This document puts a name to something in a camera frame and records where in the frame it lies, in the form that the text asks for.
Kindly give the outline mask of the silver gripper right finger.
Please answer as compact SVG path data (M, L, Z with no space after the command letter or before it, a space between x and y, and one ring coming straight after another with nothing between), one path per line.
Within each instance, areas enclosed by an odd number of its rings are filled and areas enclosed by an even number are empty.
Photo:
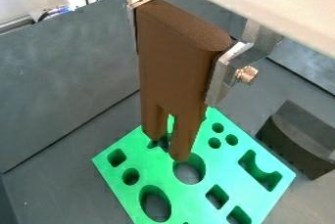
M237 83L252 85L257 69L252 67L268 57L283 36L252 20L246 21L242 37L214 60L203 102L214 107Z

